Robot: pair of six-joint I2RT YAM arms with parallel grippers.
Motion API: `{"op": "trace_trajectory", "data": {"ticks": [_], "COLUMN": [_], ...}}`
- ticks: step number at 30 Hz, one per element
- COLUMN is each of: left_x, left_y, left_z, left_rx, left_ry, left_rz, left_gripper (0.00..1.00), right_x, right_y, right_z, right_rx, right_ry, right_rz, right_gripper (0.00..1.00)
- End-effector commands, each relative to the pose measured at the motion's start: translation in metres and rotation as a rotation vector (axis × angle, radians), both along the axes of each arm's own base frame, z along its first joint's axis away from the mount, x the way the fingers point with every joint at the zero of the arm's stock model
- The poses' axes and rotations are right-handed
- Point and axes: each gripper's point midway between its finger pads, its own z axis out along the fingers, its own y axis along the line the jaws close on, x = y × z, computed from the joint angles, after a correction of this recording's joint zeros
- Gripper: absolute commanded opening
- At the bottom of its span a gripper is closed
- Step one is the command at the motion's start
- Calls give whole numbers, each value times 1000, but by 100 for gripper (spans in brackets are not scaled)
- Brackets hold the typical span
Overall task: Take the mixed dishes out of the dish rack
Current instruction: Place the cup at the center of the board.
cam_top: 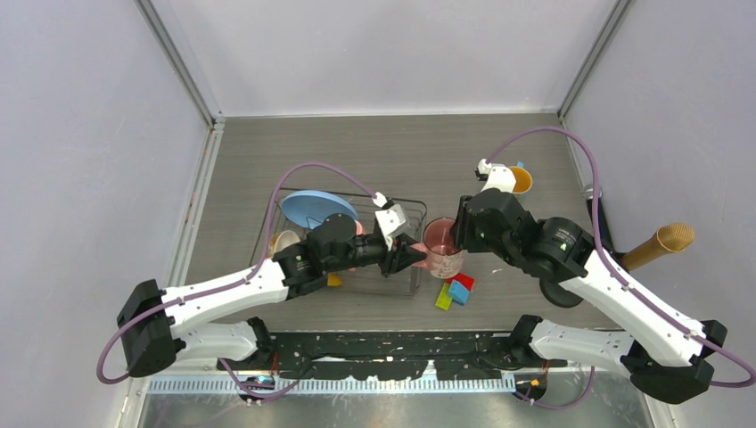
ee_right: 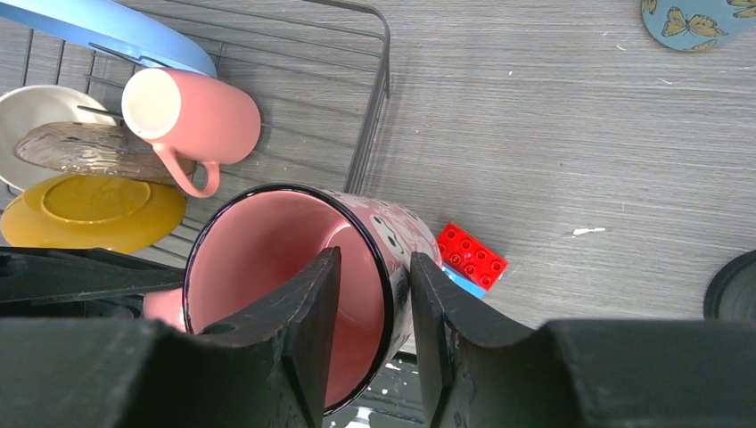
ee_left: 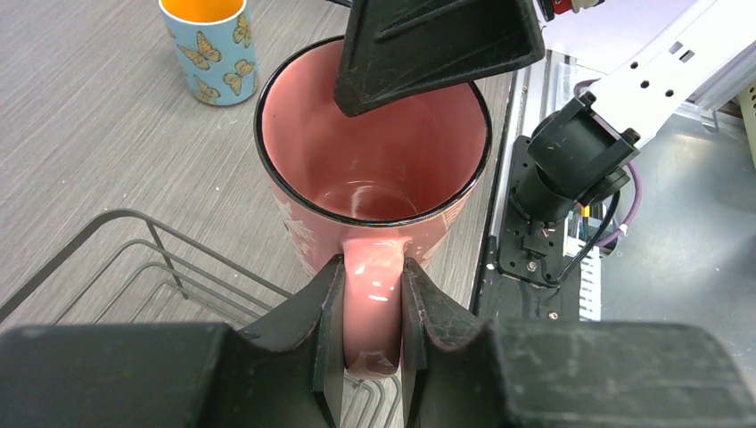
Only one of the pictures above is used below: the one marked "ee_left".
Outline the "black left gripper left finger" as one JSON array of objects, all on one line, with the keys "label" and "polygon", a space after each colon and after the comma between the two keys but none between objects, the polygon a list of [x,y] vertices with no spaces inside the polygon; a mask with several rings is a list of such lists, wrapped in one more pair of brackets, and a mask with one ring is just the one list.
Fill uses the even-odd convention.
[{"label": "black left gripper left finger", "polygon": [[255,427],[338,427],[344,383],[343,255],[241,329],[251,343],[242,410]]}]

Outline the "plain pink mug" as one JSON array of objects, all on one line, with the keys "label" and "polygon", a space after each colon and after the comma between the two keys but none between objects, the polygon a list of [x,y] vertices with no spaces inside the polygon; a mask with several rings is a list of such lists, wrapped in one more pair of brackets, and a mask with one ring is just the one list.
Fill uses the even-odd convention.
[{"label": "plain pink mug", "polygon": [[277,67],[255,111],[255,143],[301,265],[344,258],[344,365],[394,375],[401,355],[400,278],[426,267],[479,182],[492,147],[474,83],[412,95],[349,117],[333,98],[342,37]]}]

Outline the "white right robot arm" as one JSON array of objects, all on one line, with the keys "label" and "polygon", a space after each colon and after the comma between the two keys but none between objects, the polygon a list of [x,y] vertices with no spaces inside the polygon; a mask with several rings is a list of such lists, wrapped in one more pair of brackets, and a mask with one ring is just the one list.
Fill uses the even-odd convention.
[{"label": "white right robot arm", "polygon": [[[752,1],[698,1],[534,130],[513,205],[555,223],[602,200],[678,106],[755,42]],[[355,117],[389,103],[540,61],[531,1],[351,1],[334,99]]]}]

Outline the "blue butterfly mug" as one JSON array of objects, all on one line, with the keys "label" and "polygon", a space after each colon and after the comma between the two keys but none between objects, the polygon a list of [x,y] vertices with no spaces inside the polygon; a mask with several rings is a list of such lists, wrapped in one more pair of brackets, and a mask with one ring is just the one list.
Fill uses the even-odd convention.
[{"label": "blue butterfly mug", "polygon": [[160,11],[193,97],[233,106],[258,89],[257,55],[245,0],[160,0]]}]

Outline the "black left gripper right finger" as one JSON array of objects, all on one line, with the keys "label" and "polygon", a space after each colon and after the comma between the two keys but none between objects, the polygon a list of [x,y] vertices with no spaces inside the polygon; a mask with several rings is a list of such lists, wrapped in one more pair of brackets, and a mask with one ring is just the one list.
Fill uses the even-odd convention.
[{"label": "black left gripper right finger", "polygon": [[444,293],[412,258],[401,274],[406,427],[504,427],[497,331]]}]

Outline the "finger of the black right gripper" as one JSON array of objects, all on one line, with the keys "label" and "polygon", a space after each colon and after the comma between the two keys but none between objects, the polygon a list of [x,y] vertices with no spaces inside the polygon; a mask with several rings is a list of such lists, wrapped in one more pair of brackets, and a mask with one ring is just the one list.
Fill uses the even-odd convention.
[{"label": "finger of the black right gripper", "polygon": [[334,87],[354,117],[397,100],[519,70],[546,53],[522,0],[348,1]]}]

